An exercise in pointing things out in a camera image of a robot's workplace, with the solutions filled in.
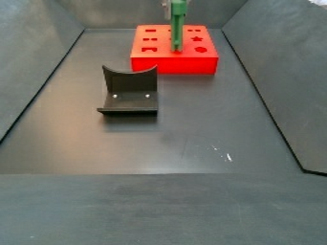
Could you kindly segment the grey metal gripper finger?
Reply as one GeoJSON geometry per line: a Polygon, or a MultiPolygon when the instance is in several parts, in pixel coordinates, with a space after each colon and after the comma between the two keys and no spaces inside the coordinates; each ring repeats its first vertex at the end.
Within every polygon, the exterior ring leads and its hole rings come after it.
{"type": "Polygon", "coordinates": [[[171,0],[161,0],[164,18],[171,19],[171,0]]]}

